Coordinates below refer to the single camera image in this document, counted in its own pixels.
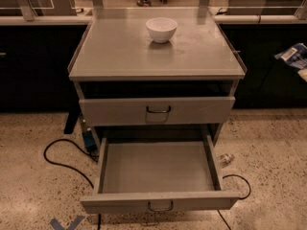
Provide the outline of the open grey middle drawer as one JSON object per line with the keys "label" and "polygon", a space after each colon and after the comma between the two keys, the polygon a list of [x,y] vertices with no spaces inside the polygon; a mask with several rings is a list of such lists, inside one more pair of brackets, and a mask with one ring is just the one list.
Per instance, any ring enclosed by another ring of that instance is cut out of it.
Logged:
{"label": "open grey middle drawer", "polygon": [[81,198],[89,214],[228,210],[240,195],[223,187],[211,137],[196,141],[103,139],[98,177]]}

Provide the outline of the grey metal drawer cabinet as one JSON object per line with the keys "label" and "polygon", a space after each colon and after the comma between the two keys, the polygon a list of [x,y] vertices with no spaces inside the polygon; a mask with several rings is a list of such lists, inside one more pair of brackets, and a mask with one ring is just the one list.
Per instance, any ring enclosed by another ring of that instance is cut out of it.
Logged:
{"label": "grey metal drawer cabinet", "polygon": [[[177,22],[157,43],[146,22]],[[234,97],[246,73],[240,57],[205,8],[101,9],[75,56],[69,78],[79,99]],[[213,140],[223,123],[205,125]]]}

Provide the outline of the upper grey drawer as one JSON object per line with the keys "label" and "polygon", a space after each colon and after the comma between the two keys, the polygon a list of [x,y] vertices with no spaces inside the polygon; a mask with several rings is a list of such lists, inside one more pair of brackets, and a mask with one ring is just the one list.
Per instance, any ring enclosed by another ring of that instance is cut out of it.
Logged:
{"label": "upper grey drawer", "polygon": [[224,123],[234,97],[81,99],[86,122],[97,126]]}

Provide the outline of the white ceramic bowl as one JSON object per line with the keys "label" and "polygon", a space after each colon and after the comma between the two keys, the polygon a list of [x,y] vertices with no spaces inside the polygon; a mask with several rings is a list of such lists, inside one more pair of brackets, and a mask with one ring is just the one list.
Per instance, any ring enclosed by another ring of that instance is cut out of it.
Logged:
{"label": "white ceramic bowl", "polygon": [[146,22],[146,28],[153,41],[165,43],[175,34],[177,22],[167,17],[156,17]]}

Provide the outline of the blue power adapter box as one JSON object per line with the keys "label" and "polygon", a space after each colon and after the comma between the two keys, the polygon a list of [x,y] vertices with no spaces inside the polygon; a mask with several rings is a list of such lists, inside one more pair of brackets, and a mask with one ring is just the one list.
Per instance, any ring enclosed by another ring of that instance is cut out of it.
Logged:
{"label": "blue power adapter box", "polygon": [[92,152],[97,149],[96,142],[90,130],[83,133],[83,143],[88,152]]}

